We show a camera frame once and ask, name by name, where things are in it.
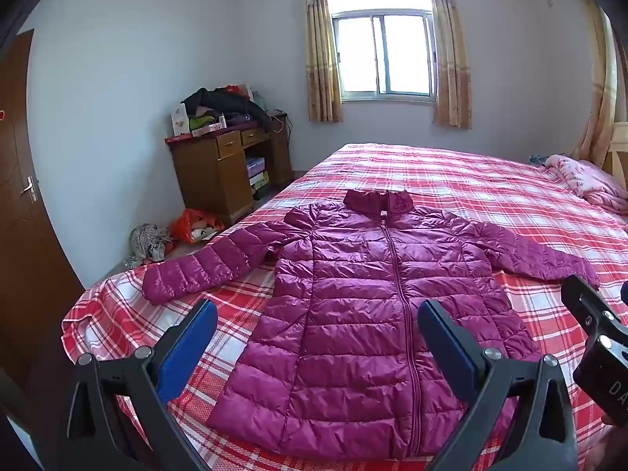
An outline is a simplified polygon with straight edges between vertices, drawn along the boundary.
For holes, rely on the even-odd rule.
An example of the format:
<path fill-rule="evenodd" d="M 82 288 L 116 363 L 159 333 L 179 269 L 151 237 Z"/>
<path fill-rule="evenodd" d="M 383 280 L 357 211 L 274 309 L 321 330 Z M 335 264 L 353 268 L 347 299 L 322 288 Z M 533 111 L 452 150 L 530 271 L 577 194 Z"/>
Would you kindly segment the magenta puffer jacket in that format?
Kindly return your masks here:
<path fill-rule="evenodd" d="M 599 279 L 584 258 L 491 222 L 415 207 L 406 192 L 356 192 L 245 226 L 155 265 L 155 305 L 276 261 L 275 287 L 209 426 L 292 457 L 409 459 L 438 453 L 464 413 L 419 333 L 427 300 L 513 360 L 539 351 L 495 279 Z"/>

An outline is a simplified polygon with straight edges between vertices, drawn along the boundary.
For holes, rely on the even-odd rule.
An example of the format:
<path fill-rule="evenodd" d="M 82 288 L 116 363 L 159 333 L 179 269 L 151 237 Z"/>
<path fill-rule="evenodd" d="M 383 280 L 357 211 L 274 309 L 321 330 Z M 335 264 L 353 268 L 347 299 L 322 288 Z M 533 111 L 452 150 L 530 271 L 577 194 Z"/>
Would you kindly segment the brown wooden door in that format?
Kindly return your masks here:
<path fill-rule="evenodd" d="M 33 35 L 18 34 L 1 60 L 1 370 L 20 389 L 42 339 L 83 291 L 42 202 L 31 154 L 27 81 Z M 35 203 L 19 196 L 28 175 Z"/>

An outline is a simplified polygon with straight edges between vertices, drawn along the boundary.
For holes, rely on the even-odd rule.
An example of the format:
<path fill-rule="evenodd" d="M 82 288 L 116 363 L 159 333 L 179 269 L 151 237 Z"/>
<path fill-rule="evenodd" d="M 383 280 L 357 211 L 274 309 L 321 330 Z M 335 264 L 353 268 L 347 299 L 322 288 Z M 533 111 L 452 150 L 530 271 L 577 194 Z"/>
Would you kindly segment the pink floral quilt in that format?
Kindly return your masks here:
<path fill-rule="evenodd" d="M 615 215 L 627 216 L 627 189 L 601 168 L 560 154 L 549 156 L 544 166 L 558 174 L 579 198 Z"/>

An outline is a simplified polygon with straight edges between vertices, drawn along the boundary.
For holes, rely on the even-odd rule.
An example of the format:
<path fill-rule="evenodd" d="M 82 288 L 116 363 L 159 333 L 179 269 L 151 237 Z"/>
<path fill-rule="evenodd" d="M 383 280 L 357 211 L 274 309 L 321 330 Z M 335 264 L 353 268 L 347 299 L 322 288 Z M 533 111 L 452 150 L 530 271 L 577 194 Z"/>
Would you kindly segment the grey patterned cloth bundle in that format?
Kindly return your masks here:
<path fill-rule="evenodd" d="M 153 223 L 133 228 L 129 243 L 131 254 L 122 261 L 127 269 L 164 261 L 173 250 L 172 234 Z"/>

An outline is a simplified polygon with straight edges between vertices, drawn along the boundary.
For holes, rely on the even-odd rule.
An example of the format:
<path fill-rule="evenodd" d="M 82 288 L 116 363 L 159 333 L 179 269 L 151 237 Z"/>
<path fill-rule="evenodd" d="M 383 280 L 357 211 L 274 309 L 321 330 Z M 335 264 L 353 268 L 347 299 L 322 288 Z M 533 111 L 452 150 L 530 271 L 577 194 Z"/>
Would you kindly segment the red plaid bed sheet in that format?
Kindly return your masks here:
<path fill-rule="evenodd" d="M 601 279 L 601 295 L 625 316 L 627 223 L 577 197 L 549 169 L 440 149 L 349 144 L 249 216 L 282 218 L 291 208 L 342 199 L 350 189 L 404 190 L 416 205 L 489 221 L 557 250 L 586 258 Z M 164 307 L 142 296 L 142 269 L 116 274 L 85 291 L 62 322 L 61 343 L 70 360 L 91 353 L 102 360 L 152 345 L 193 305 Z M 169 404 L 196 450 L 214 470 L 305 470 L 309 463 L 281 457 L 209 429 L 205 422 L 272 292 L 274 274 L 262 266 L 208 292 L 218 329 L 182 396 Z"/>

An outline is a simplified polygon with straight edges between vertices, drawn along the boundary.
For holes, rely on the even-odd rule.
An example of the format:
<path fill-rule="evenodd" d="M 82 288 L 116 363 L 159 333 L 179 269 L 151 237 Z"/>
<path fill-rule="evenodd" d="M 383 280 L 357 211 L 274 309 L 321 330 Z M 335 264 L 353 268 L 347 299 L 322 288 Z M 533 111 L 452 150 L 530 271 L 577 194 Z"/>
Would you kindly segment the side window beige curtain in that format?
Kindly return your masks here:
<path fill-rule="evenodd" d="M 589 119 L 574 156 L 601 167 L 613 135 L 619 61 L 610 18 L 595 0 L 583 0 L 583 4 L 590 39 L 592 99 Z"/>

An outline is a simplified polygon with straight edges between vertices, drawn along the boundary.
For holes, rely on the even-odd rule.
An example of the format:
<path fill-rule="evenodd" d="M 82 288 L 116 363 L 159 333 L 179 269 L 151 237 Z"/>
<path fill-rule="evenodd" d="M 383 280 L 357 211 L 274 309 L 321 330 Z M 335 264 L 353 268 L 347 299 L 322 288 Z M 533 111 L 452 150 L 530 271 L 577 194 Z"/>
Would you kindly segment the orange plastic bag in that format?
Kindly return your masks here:
<path fill-rule="evenodd" d="M 192 208 L 183 210 L 181 216 L 168 226 L 174 239 L 189 245 L 210 240 L 224 229 L 224 224 L 213 214 Z"/>

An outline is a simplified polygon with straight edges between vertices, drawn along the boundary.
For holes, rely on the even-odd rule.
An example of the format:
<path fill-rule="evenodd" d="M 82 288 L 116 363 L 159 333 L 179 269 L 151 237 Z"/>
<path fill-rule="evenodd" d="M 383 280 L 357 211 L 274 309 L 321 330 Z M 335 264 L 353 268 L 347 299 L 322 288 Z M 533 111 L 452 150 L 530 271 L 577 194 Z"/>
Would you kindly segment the wooden desk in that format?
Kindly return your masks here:
<path fill-rule="evenodd" d="M 201 136 L 168 138 L 184 205 L 205 210 L 226 225 L 249 214 L 256 204 L 247 168 L 250 159 L 263 159 L 271 190 L 294 181 L 290 162 L 290 120 L 283 112 L 270 116 L 272 128 L 255 121 Z"/>

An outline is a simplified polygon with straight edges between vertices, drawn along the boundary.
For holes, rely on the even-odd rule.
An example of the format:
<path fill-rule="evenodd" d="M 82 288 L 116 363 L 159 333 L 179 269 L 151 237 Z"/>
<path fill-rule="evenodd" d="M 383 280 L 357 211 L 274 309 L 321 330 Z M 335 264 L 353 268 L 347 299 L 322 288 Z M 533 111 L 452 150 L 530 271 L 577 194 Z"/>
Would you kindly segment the stacked boxes in desk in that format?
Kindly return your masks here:
<path fill-rule="evenodd" d="M 260 200 L 270 186 L 265 159 L 264 157 L 250 157 L 246 160 L 246 166 L 253 199 Z"/>

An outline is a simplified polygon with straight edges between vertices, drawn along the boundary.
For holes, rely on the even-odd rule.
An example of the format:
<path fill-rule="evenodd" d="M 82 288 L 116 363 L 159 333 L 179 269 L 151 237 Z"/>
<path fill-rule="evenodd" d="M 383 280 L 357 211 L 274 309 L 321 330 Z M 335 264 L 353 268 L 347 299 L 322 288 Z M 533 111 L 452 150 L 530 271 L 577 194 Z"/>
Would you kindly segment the right beige curtain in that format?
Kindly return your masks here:
<path fill-rule="evenodd" d="M 436 53 L 434 122 L 471 128 L 471 71 L 456 0 L 432 0 Z"/>

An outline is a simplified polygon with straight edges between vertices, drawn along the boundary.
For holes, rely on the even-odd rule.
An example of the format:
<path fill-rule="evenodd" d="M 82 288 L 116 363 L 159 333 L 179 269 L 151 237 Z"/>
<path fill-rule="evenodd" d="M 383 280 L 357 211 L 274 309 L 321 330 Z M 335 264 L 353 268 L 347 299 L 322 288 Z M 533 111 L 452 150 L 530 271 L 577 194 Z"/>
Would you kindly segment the white box on desk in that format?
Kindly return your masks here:
<path fill-rule="evenodd" d="M 172 119 L 172 135 L 180 136 L 190 133 L 190 119 L 184 103 L 180 103 L 170 112 Z"/>

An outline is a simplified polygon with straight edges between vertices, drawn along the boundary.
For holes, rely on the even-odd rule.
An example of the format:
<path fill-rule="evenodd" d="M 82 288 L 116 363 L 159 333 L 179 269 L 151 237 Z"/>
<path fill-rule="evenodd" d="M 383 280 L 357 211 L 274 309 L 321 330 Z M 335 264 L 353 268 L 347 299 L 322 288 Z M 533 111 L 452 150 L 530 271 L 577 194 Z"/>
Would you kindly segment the black jacket on desk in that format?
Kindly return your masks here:
<path fill-rule="evenodd" d="M 221 88 L 207 90 L 201 87 L 196 93 L 184 99 L 182 103 L 185 105 L 189 116 L 194 115 L 199 106 L 204 106 L 220 113 L 248 114 L 264 131 L 270 132 L 272 130 L 272 120 L 257 103 Z"/>

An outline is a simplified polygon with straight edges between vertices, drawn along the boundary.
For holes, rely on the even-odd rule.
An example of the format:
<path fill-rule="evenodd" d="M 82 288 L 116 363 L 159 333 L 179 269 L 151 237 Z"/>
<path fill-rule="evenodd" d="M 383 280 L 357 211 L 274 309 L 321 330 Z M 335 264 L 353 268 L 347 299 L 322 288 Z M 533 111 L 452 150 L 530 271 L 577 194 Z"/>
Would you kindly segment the left beige curtain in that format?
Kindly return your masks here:
<path fill-rule="evenodd" d="M 343 120 L 342 90 L 328 0 L 305 0 L 305 69 L 309 120 Z"/>

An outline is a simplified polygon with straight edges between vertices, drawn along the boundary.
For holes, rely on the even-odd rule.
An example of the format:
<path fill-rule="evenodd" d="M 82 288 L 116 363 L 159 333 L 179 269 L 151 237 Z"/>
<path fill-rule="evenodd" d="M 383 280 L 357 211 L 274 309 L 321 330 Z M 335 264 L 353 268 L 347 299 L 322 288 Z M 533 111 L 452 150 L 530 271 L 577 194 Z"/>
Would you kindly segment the window with sliding panes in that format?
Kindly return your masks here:
<path fill-rule="evenodd" d="M 345 101 L 435 100 L 431 0 L 328 0 Z"/>

